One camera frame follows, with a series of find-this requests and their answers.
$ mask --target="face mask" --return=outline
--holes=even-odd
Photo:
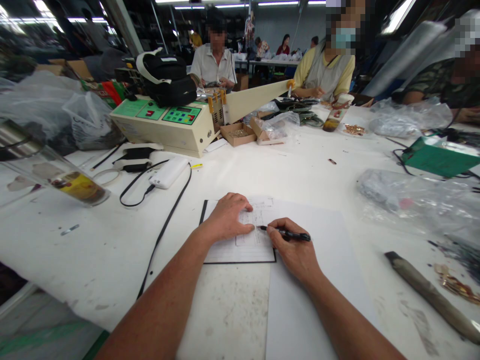
[[[331,47],[333,49],[351,49],[355,42],[356,28],[340,27],[336,29],[336,34],[331,36]]]

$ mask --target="white power adapter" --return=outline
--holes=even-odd
[[[168,189],[188,163],[184,157],[172,157],[150,178],[150,184],[160,189]]]

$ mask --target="white shirt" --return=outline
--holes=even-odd
[[[220,64],[217,65],[217,60],[215,60],[214,55],[212,54],[210,44],[207,43],[195,50],[190,74],[197,75],[200,79],[205,80],[207,84],[211,82],[218,83],[221,78],[226,78],[231,82],[236,83],[237,79],[234,69],[235,60],[228,49],[223,51]]]
[[[102,25],[94,23],[91,20],[86,21],[86,32],[95,47],[101,52],[110,47],[109,42],[105,39],[105,29]]]

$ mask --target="green device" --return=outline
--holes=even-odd
[[[412,168],[453,178],[480,164],[480,153],[470,146],[422,136],[403,151],[401,159]]]

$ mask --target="green control panel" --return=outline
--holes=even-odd
[[[155,101],[149,101],[136,117],[149,120],[158,120],[165,113],[165,110],[167,110],[166,107],[158,107]]]
[[[168,109],[163,121],[192,125],[202,109],[189,106],[174,106]]]
[[[142,118],[157,121],[162,117],[167,109],[167,107],[158,107],[153,100],[125,100],[119,106],[117,106],[115,110],[113,110],[113,114],[130,118]]]

